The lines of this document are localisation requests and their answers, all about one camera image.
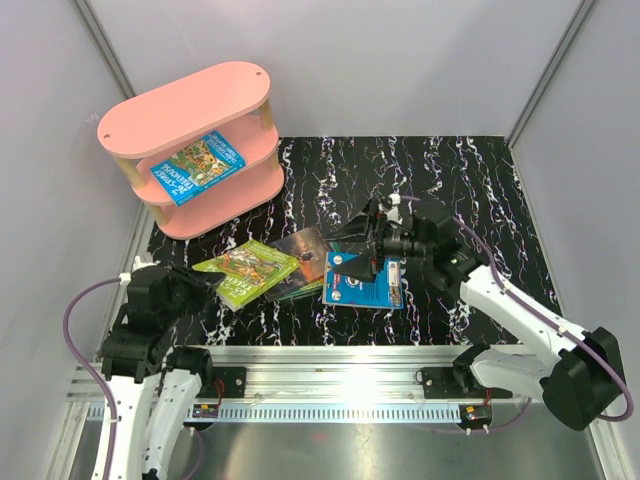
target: book cover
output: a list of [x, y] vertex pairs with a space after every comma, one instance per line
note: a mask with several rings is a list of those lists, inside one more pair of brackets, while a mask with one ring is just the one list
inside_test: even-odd
[[316, 295], [317, 293], [322, 291], [322, 286], [324, 285], [324, 279], [316, 280], [313, 283], [310, 283], [306, 287], [302, 287], [295, 292], [291, 292], [284, 297], [278, 298], [279, 302], [283, 302], [286, 300], [298, 300], [300, 298], [310, 297], [311, 295]]
[[322, 232], [317, 225], [303, 228], [288, 237], [276, 240], [271, 246], [297, 258], [300, 268], [269, 290], [265, 295], [267, 300], [282, 299], [322, 280], [329, 245], [322, 237]]
[[400, 262], [386, 259], [374, 283], [363, 283], [334, 273], [331, 268], [356, 257], [350, 253], [329, 252], [325, 266], [322, 301], [327, 305], [365, 308], [402, 308]]
[[225, 280], [217, 288], [220, 299], [234, 312], [255, 300], [298, 268], [298, 261], [256, 240], [212, 260], [194, 265], [204, 272], [223, 272]]
[[183, 148], [151, 168], [151, 173], [176, 205], [183, 205], [246, 165], [218, 132]]

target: gray wall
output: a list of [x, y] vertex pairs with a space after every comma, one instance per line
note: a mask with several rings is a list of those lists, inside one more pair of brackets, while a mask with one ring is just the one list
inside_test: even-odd
[[[596, 7], [515, 148], [569, 319], [621, 344], [640, 401], [640, 3]], [[640, 412], [621, 425], [640, 451]], [[640, 461], [633, 457], [640, 473]]]
[[[121, 98], [68, 0], [0, 2], [0, 477], [44, 478], [75, 364], [62, 314], [113, 277], [137, 200], [96, 139]], [[113, 287], [80, 304], [95, 352]]]
[[505, 135], [579, 0], [89, 0], [138, 93], [263, 65], [283, 135]]

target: wooden post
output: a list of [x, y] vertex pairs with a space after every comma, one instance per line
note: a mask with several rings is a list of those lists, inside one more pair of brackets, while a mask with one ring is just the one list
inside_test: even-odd
[[149, 205], [148, 203], [145, 203], [145, 205], [151, 212], [151, 215], [153, 215], [153, 218], [158, 225], [165, 225], [167, 222], [169, 222], [169, 217], [167, 217], [167, 214], [164, 212], [164, 210], [162, 210], [161, 207], [159, 207], [158, 205]]
[[267, 162], [269, 162], [270, 170], [277, 170], [278, 168], [280, 168], [280, 159], [278, 158], [277, 149], [275, 152], [273, 152], [273, 155], [271, 155], [271, 157], [269, 158], [269, 160], [267, 160]]
[[271, 130], [273, 128], [273, 113], [271, 112], [271, 103], [269, 99], [260, 105], [260, 118], [262, 119], [262, 128], [264, 130]]
[[136, 168], [134, 161], [127, 158], [113, 157], [122, 173], [129, 179], [134, 188], [142, 188], [147, 182]]

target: black and white marble mat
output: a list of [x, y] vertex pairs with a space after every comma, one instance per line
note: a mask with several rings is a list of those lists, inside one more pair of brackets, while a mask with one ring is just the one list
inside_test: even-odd
[[[283, 138], [279, 151], [286, 183], [276, 198], [187, 242], [154, 227], [149, 241], [154, 259], [190, 266], [250, 238], [270, 243], [316, 223], [331, 231], [372, 193], [398, 192], [450, 205], [489, 244], [516, 286], [559, 311], [503, 138]], [[418, 268], [408, 265], [403, 283], [406, 306], [391, 312], [327, 307], [318, 295], [294, 303], [260, 298], [233, 313], [214, 298], [201, 315], [180, 321], [174, 340], [190, 345], [516, 342], [481, 312], [427, 289]]]

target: shelf tier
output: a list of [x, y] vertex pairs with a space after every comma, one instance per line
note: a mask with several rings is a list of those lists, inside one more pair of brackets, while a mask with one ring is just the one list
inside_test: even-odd
[[167, 223], [158, 222], [165, 235], [189, 240], [271, 200], [283, 186], [284, 171], [274, 154], [269, 161], [229, 177], [180, 207], [153, 208], [162, 208], [168, 218]]
[[270, 88], [263, 68], [221, 63], [119, 103], [100, 121], [98, 139], [114, 157], [144, 158], [261, 106], [268, 130], [272, 120], [265, 102]]
[[[219, 188], [237, 175], [244, 175], [248, 170], [270, 158], [278, 148], [278, 131], [275, 127], [270, 130], [264, 130], [261, 118], [258, 115], [244, 115], [221, 125], [217, 130], [242, 155], [247, 165], [241, 171], [224, 179], [211, 187], [211, 189]], [[148, 205], [173, 205], [171, 197], [149, 169], [194, 141], [195, 139], [190, 139], [169, 151], [157, 153], [138, 163], [136, 168], [142, 175], [145, 184], [143, 187], [133, 187], [133, 191], [143, 202]]]

